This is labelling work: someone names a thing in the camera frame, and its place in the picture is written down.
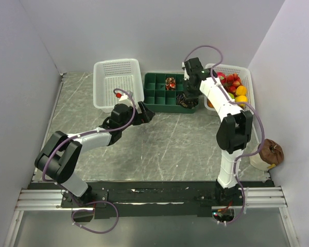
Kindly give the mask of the black gold floral tie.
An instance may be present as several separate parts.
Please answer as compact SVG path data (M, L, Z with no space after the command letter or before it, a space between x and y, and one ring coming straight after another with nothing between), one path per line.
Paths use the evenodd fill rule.
M185 95L182 95L180 100L180 105L186 109L193 109L198 105L198 103L198 98L186 98Z

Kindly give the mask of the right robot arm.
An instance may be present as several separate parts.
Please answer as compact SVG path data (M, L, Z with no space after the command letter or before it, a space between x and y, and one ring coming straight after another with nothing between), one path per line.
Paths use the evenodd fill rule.
M238 195L237 174L240 156L251 139L253 115L236 105L211 68L204 68L198 58L182 63L183 96L190 102L203 94L220 118L216 141L221 149L220 172L216 180L215 199L228 204Z

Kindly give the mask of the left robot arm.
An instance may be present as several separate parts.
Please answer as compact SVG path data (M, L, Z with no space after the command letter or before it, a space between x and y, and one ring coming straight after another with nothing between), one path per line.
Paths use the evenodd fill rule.
M79 156L98 147L113 145L129 126L149 123L155 112L142 101L138 102L138 106L140 112L134 105L115 105L102 124L91 131L79 134L54 132L35 159L35 167L69 192L79 206L89 205L94 199L92 187L74 172Z

